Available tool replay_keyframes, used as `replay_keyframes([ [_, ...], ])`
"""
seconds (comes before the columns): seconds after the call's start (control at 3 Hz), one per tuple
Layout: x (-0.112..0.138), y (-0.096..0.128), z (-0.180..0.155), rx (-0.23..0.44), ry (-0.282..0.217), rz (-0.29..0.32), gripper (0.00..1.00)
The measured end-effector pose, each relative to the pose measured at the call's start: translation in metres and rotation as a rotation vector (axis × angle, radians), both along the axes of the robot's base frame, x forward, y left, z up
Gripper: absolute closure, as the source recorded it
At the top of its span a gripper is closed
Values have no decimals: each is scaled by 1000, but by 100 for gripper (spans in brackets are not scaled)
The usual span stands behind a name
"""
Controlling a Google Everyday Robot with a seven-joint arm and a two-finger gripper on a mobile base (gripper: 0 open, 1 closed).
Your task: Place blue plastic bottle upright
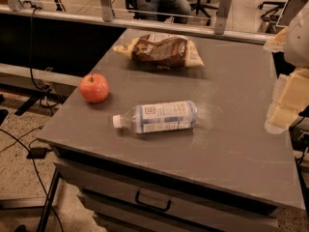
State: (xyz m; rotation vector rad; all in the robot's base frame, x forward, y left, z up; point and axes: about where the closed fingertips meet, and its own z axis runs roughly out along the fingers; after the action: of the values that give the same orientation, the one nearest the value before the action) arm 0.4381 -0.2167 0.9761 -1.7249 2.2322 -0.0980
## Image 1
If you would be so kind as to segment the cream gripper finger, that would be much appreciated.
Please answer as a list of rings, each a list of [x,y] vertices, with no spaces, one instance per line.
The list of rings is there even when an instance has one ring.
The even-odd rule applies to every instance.
[[[309,69],[280,74],[275,82],[267,111],[265,130],[271,134],[286,131],[309,105]]]
[[[269,41],[267,41],[264,44],[263,49],[269,52],[283,52],[286,35],[287,35],[287,29],[284,28],[274,37],[272,37]]]

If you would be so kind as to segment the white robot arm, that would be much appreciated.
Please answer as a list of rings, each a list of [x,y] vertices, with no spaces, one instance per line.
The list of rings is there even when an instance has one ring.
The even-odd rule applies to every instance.
[[[309,7],[305,5],[281,30],[264,45],[264,50],[284,54],[284,60],[295,66],[289,74],[277,78],[267,111],[265,130],[282,133],[309,105]]]

